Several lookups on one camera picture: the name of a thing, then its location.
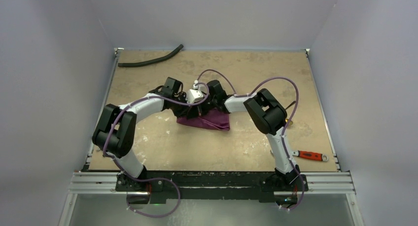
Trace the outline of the purple cloth napkin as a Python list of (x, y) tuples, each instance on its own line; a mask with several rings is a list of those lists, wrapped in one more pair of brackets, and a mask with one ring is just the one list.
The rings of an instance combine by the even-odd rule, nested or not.
[(207, 130), (230, 130), (230, 119), (227, 113), (217, 109), (210, 110), (206, 115), (187, 119), (186, 117), (177, 118), (176, 122), (181, 125), (196, 127)]

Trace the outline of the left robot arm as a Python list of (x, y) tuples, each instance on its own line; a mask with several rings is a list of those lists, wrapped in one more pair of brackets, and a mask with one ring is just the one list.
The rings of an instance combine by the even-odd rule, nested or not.
[(164, 85), (150, 90), (144, 97), (130, 103), (116, 106), (107, 104), (99, 118), (92, 136), (92, 142), (98, 146), (104, 157), (110, 158), (121, 171), (118, 181), (135, 191), (143, 190), (146, 184), (153, 181), (168, 182), (164, 177), (149, 178), (146, 167), (137, 159), (132, 147), (136, 125), (143, 119), (164, 110), (172, 110), (176, 117), (190, 113), (202, 114), (202, 105), (209, 94), (199, 89), (200, 82), (183, 91), (181, 81), (167, 78)]

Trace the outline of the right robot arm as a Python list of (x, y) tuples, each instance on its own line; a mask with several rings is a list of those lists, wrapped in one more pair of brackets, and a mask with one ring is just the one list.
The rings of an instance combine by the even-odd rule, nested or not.
[(287, 112), (270, 91), (263, 88), (245, 96), (228, 95), (218, 80), (208, 83), (209, 97), (205, 108), (216, 108), (222, 113), (247, 112), (256, 128), (266, 135), (275, 158), (278, 186), (288, 190), (296, 184), (299, 169), (291, 156), (285, 134)]

